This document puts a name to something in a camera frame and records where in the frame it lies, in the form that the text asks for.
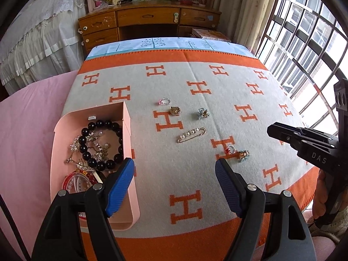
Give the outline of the person right hand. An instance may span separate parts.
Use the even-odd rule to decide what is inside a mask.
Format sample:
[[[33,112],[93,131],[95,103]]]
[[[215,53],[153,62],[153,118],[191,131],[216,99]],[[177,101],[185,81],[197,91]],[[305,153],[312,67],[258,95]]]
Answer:
[[[314,193],[312,214],[314,220],[323,216],[326,212],[325,202],[328,199],[328,192],[325,183],[326,174],[324,171],[320,170],[318,173],[316,191]]]

